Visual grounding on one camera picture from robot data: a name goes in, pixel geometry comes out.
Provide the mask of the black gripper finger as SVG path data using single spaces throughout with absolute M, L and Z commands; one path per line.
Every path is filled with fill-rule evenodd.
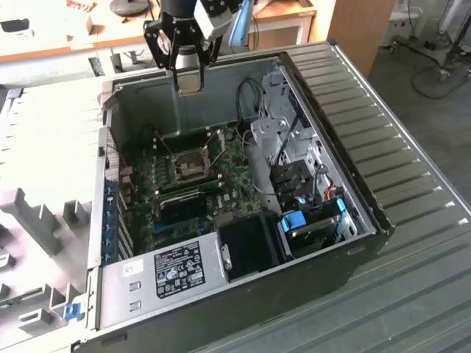
M 203 49 L 203 43 L 198 43 L 200 78 L 199 91 L 202 91 L 205 86 L 205 67 L 217 61 L 221 44 L 221 36 L 217 37 L 217 39 L 215 39 L 214 41 L 211 41 L 206 49 Z
M 160 16 L 144 22 L 144 39 L 158 68 L 170 71 L 174 90 L 179 91 L 176 61 L 180 49 L 181 31 L 174 16 Z

